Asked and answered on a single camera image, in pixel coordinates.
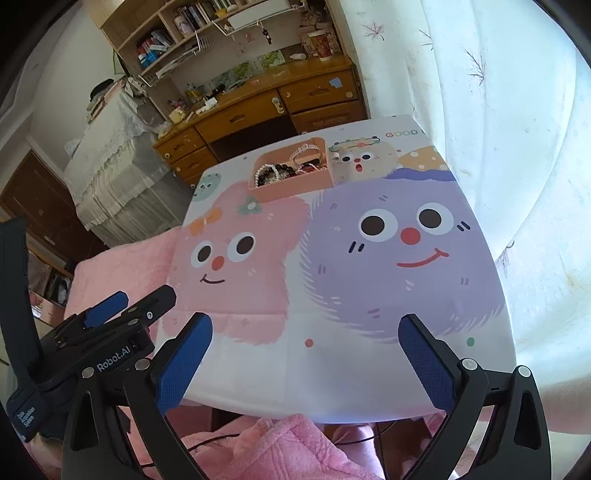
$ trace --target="white curtain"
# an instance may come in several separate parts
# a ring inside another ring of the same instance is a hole
[[[340,0],[371,117],[412,114],[486,236],[551,434],[591,439],[591,72],[532,0]]]

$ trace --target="black cable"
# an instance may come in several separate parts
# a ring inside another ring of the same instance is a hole
[[[335,443],[335,446],[340,446],[340,445],[354,445],[355,443],[363,443],[363,442],[367,442],[368,440],[373,440],[374,438],[376,438],[376,437],[377,437],[377,438],[379,438],[379,439],[380,439],[380,449],[382,450],[382,441],[381,441],[381,435],[382,435],[383,433],[386,433],[386,432],[387,432],[387,431],[388,431],[390,428],[392,428],[392,426],[393,426],[393,425],[394,425],[394,424],[395,424],[397,421],[398,421],[398,420],[394,420],[394,421],[393,421],[393,422],[392,422],[390,425],[388,425],[388,426],[387,426],[386,428],[384,428],[383,430],[380,430],[380,429],[379,429],[379,425],[378,425],[378,433],[377,433],[376,435],[372,436],[372,437],[368,437],[368,438],[366,438],[366,439],[363,439],[363,440],[356,440],[356,441],[354,441],[354,442],[338,442],[338,443]],[[214,437],[214,438],[211,438],[211,439],[209,439],[209,440],[205,440],[204,442],[198,443],[197,445],[193,445],[192,447],[188,448],[188,449],[187,449],[187,451],[188,451],[188,452],[192,452],[193,450],[195,450],[195,449],[197,449],[197,448],[199,448],[199,447],[202,447],[203,445],[207,445],[208,443],[212,443],[212,442],[215,442],[215,441],[217,441],[217,440],[223,440],[223,439],[225,439],[225,438],[230,438],[230,437],[237,437],[237,436],[239,436],[239,435],[240,435],[239,433],[229,433],[229,434],[227,434],[227,435],[220,435],[219,437]],[[140,467],[141,467],[142,469],[144,469],[144,468],[148,468],[148,467],[151,467],[151,466],[155,466],[155,465],[154,465],[154,463],[146,463],[145,465],[140,465]]]
[[[335,446],[339,447],[341,445],[354,445],[355,443],[363,443],[363,442],[367,442],[368,440],[373,440],[374,438],[379,437],[381,434],[386,433],[390,428],[392,428],[392,426],[397,421],[398,420],[394,420],[390,425],[388,425],[386,428],[384,428],[381,431],[380,431],[379,425],[378,425],[378,433],[376,435],[374,435],[373,437],[367,437],[366,439],[363,439],[363,440],[355,440],[354,442],[337,442],[337,443],[335,443]]]
[[[379,429],[378,425],[378,443],[379,443],[379,454],[382,457],[382,470],[384,471],[384,480],[390,480],[388,477],[388,470],[386,468],[386,457],[384,456],[384,445],[382,444],[382,431]]]
[[[212,443],[212,442],[215,442],[217,440],[227,439],[227,438],[230,438],[230,437],[237,437],[239,435],[240,435],[239,433],[229,433],[227,435],[220,435],[219,437],[214,437],[212,439],[205,440],[204,442],[198,443],[197,445],[193,445],[192,447],[188,448],[187,451],[188,452],[192,452],[193,450],[195,450],[195,449],[197,449],[199,447],[202,447],[203,445],[207,445],[208,443]],[[146,463],[145,465],[140,465],[140,467],[142,469],[148,468],[149,466],[155,466],[155,464],[154,463]]]

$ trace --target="pink cartoon character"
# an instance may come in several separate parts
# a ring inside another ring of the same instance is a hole
[[[298,197],[259,203],[245,181],[228,187],[181,230],[168,279],[176,310],[207,313],[215,332],[238,342],[275,342],[287,319],[285,258],[299,242],[308,211]],[[176,323],[172,317],[164,322],[166,334],[180,330]]]

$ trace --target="wooden door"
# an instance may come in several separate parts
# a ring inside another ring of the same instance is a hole
[[[28,232],[67,262],[80,262],[107,249],[84,228],[68,189],[32,151],[2,192],[0,205],[10,215],[25,216]]]

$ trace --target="cartoon character print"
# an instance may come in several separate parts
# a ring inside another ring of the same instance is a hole
[[[231,185],[203,217],[181,230],[173,259],[177,269],[168,279],[177,310],[207,313],[215,332],[238,342],[276,341],[287,315],[284,262],[308,212],[298,197],[258,203],[247,182]],[[168,336],[182,327],[167,323]]]
[[[222,176],[219,173],[207,173],[199,181],[199,185],[193,192],[193,201],[199,202],[209,198],[219,187]]]
[[[307,288],[327,316],[383,342],[416,313],[434,335],[504,308],[491,254],[449,171],[399,169],[326,190],[302,238]]]
[[[378,137],[335,143],[329,150],[336,184],[385,177],[398,166],[396,149]]]
[[[398,168],[413,170],[449,170],[435,147],[423,147],[413,150],[400,157]]]

